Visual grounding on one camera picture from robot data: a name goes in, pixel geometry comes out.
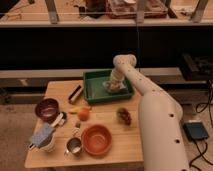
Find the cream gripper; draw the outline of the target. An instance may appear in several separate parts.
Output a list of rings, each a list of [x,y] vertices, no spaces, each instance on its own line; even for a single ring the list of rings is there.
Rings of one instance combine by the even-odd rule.
[[[116,68],[114,68],[110,74],[111,83],[123,83],[124,75]]]

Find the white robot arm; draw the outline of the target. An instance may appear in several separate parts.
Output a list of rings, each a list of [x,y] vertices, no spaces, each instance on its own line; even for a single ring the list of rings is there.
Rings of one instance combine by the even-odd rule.
[[[110,88],[126,77],[142,95],[138,118],[144,171],[190,171],[181,134],[181,105],[164,89],[135,69],[134,55],[116,55]]]

